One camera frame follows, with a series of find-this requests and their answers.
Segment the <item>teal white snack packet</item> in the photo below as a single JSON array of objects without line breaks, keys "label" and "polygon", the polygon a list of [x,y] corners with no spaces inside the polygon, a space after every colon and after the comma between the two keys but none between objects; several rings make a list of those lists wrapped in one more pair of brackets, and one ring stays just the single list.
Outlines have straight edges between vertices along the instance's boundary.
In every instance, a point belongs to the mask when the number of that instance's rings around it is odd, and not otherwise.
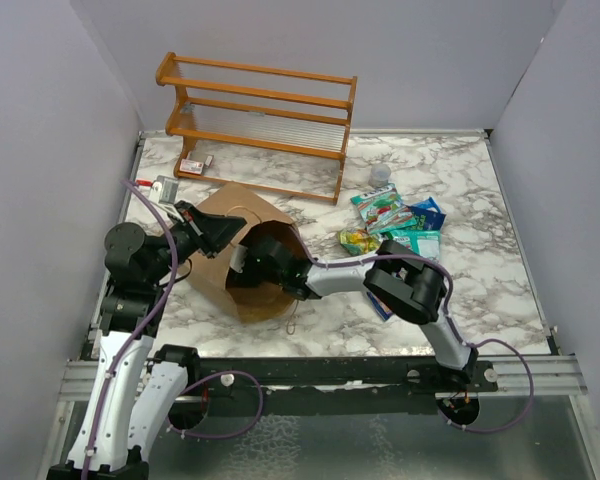
[{"label": "teal white snack packet", "polygon": [[440,260],[440,232],[437,230],[396,229],[385,232],[383,237],[393,240],[429,260]]}]

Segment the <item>green red candy packet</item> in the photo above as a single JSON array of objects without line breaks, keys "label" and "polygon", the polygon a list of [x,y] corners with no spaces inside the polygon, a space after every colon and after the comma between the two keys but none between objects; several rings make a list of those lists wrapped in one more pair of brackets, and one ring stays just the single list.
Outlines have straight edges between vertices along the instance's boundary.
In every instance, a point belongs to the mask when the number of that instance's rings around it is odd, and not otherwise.
[{"label": "green red candy packet", "polygon": [[414,226],[416,219],[393,183],[350,199],[369,234]]}]

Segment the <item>yellow green candy packet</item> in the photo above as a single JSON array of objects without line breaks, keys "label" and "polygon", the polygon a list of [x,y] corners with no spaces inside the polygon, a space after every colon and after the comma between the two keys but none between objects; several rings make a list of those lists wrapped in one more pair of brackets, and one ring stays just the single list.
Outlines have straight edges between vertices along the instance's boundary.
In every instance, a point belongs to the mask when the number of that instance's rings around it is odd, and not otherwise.
[{"label": "yellow green candy packet", "polygon": [[337,238],[340,245],[351,256],[376,251],[383,241],[381,235],[369,234],[365,229],[344,229],[338,232]]}]

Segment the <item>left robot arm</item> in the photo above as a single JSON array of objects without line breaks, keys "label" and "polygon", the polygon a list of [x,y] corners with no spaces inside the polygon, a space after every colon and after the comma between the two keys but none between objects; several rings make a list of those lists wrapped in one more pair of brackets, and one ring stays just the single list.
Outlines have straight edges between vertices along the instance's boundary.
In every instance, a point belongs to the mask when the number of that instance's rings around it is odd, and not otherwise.
[{"label": "left robot arm", "polygon": [[178,267],[194,253],[221,253],[245,226],[241,217],[206,214],[186,201],[170,213],[160,236],[131,222],[106,235],[110,279],[100,306],[98,367],[81,428],[64,463],[50,479],[145,479],[148,459],[178,394],[200,385],[193,348],[162,354],[147,386],[141,386]]}]

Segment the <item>blue salt vinegar chips bag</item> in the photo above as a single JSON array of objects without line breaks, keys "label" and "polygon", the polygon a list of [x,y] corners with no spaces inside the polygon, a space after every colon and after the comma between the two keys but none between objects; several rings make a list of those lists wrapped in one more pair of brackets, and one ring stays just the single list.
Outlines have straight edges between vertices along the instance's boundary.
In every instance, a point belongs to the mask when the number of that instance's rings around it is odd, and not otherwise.
[{"label": "blue salt vinegar chips bag", "polygon": [[444,225],[446,214],[432,197],[409,205],[415,224],[410,228],[416,231],[440,231]]}]

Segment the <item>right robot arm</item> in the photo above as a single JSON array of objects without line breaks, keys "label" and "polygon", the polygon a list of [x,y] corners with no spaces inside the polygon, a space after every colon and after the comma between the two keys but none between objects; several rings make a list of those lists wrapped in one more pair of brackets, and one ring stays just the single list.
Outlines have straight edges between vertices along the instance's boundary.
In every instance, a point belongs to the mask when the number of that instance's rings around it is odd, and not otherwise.
[{"label": "right robot arm", "polygon": [[238,246],[231,269],[240,287],[270,283],[298,301],[370,293],[394,315],[421,329],[447,389],[461,391],[475,379],[477,349],[463,340],[449,312],[454,289],[450,273],[396,241],[385,240],[364,255],[320,261],[308,254],[296,255],[265,236],[250,246]]}]

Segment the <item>blue sweet chilli chips bag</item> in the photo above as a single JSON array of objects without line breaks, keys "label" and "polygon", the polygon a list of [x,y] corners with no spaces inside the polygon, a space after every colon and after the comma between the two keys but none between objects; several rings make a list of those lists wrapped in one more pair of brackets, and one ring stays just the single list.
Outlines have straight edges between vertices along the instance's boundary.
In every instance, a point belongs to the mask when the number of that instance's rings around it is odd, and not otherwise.
[{"label": "blue sweet chilli chips bag", "polygon": [[367,297],[374,308],[377,315],[381,318],[383,322],[386,322],[393,316],[393,312],[391,309],[385,305],[377,296],[373,293],[368,292]]}]

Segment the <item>brown paper bag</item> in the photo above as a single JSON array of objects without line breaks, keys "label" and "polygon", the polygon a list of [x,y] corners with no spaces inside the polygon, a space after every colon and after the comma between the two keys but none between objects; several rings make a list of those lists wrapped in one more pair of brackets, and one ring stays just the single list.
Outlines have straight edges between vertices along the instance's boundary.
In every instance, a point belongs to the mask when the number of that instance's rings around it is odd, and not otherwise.
[{"label": "brown paper bag", "polygon": [[260,251],[261,242],[272,238],[293,256],[306,258],[294,220],[236,183],[220,188],[198,209],[206,214],[241,217],[246,225],[217,257],[191,256],[189,284],[222,312],[245,324],[284,315],[294,298],[272,281],[264,265],[248,258],[239,264],[236,255],[241,248]]}]

